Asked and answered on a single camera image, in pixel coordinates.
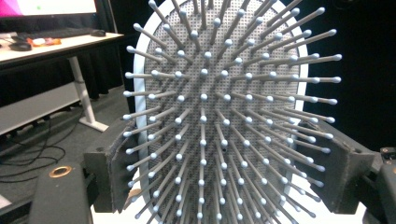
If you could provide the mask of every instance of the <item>round hole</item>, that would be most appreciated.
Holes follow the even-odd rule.
[[[51,172],[49,172],[49,177],[58,178],[58,177],[61,177],[61,176],[64,176],[64,175],[68,175],[70,173],[70,171],[72,171],[72,167],[71,166],[56,167]]]

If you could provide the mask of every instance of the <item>keyboard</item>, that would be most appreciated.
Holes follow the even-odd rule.
[[[32,34],[18,33],[17,39],[38,39],[38,38],[67,38],[79,35],[89,35],[92,28],[64,28],[57,30],[41,31]]]

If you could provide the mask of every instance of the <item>screen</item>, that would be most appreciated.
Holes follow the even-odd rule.
[[[0,18],[94,12],[94,0],[0,0]]]

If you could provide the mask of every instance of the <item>desk leg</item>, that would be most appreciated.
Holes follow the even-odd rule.
[[[104,132],[108,126],[95,120],[95,115],[93,114],[92,105],[90,101],[90,96],[88,95],[87,88],[85,86],[84,78],[82,77],[81,70],[79,68],[77,57],[68,58],[70,66],[72,67],[73,76],[75,78],[76,90],[78,93],[78,98],[82,103],[84,108],[85,117],[81,118],[79,122],[92,127],[100,132]]]

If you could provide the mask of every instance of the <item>desk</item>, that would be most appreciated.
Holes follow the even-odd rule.
[[[12,51],[8,47],[8,42],[0,40],[3,46],[0,48],[0,76],[67,59],[75,79],[74,83],[0,107],[0,134],[12,131],[77,101],[81,101],[85,113],[85,117],[81,118],[80,122],[103,132],[107,125],[95,120],[77,56],[99,47],[117,44],[122,37],[123,35],[110,33],[104,37],[82,35],[62,39],[62,45],[33,48],[25,52]]]

